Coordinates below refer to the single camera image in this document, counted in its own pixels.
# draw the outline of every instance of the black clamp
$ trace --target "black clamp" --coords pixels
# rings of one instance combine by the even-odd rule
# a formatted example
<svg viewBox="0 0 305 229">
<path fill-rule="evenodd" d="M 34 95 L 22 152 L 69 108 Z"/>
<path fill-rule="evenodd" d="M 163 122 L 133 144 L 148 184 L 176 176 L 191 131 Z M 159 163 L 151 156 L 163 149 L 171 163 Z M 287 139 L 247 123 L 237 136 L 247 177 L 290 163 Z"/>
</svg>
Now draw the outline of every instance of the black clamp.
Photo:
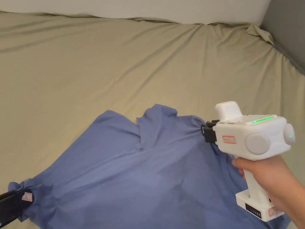
<svg viewBox="0 0 305 229">
<path fill-rule="evenodd" d="M 219 120 L 212 120 L 211 122 L 208 121 L 206 124 L 201 125 L 201 132 L 206 142 L 215 143 L 217 141 L 216 133 L 213 130 L 213 127 L 216 126 L 218 122 Z"/>
<path fill-rule="evenodd" d="M 32 201 L 23 200 L 25 194 L 31 194 Z M 0 228 L 13 222 L 22 211 L 34 202 L 34 195 L 30 189 L 9 191 L 0 195 Z"/>
</svg>

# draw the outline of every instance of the t-shirt sleeve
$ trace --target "t-shirt sleeve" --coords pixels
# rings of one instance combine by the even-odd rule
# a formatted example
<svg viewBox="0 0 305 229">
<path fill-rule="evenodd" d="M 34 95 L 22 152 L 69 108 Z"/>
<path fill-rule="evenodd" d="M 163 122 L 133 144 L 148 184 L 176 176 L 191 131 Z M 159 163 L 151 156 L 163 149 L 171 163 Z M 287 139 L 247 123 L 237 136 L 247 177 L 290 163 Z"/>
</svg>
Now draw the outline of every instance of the t-shirt sleeve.
<svg viewBox="0 0 305 229">
<path fill-rule="evenodd" d="M 140 142 L 139 129 L 126 117 L 106 111 L 45 171 L 24 183 L 60 183 Z"/>
<path fill-rule="evenodd" d="M 141 148 L 161 146 L 179 140 L 182 136 L 200 132 L 204 121 L 196 116 L 177 116 L 177 110 L 156 104 L 137 118 Z"/>
</svg>

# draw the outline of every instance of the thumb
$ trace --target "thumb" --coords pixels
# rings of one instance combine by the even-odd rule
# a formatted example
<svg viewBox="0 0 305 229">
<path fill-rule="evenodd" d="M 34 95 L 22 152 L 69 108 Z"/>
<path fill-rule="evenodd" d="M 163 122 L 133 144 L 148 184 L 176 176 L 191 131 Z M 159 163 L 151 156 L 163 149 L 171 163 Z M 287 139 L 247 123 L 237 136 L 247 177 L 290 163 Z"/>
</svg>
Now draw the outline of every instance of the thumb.
<svg viewBox="0 0 305 229">
<path fill-rule="evenodd" d="M 244 158 L 237 158 L 235 160 L 232 161 L 232 164 L 239 168 L 239 169 L 244 169 L 247 170 L 249 172 L 251 172 L 254 168 L 254 161 L 248 160 L 248 159 L 244 159 Z"/>
</svg>

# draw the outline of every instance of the red label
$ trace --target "red label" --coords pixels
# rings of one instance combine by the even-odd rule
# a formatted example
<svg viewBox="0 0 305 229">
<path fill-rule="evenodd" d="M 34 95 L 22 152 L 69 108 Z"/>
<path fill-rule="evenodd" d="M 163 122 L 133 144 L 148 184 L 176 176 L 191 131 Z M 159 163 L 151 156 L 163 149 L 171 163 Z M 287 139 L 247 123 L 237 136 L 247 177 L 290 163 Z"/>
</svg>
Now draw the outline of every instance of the red label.
<svg viewBox="0 0 305 229">
<path fill-rule="evenodd" d="M 236 144 L 236 140 L 234 136 L 222 136 L 224 143 L 228 144 Z"/>
<path fill-rule="evenodd" d="M 271 217 L 271 216 L 274 216 L 274 215 L 277 215 L 277 214 L 279 214 L 279 213 L 282 213 L 282 211 L 281 211 L 280 209 L 277 209 L 276 207 L 270 208 L 270 209 L 268 210 L 268 212 L 269 212 L 269 216 L 270 216 L 270 217 Z"/>
<path fill-rule="evenodd" d="M 33 194 L 29 193 L 29 192 L 25 192 L 23 197 L 22 197 L 22 200 L 32 202 L 33 201 Z"/>
</svg>

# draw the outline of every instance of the gripper handle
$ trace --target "gripper handle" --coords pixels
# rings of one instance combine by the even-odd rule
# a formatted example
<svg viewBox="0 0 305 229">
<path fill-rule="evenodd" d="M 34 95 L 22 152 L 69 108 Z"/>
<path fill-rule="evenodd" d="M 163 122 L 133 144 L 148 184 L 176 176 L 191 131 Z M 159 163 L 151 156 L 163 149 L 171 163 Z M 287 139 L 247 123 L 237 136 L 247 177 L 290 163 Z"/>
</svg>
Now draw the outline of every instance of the gripper handle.
<svg viewBox="0 0 305 229">
<path fill-rule="evenodd" d="M 244 174 L 250 193 L 250 198 L 263 206 L 273 207 L 274 205 L 271 203 L 268 193 L 257 183 L 253 174 L 246 170 L 244 170 Z"/>
</svg>

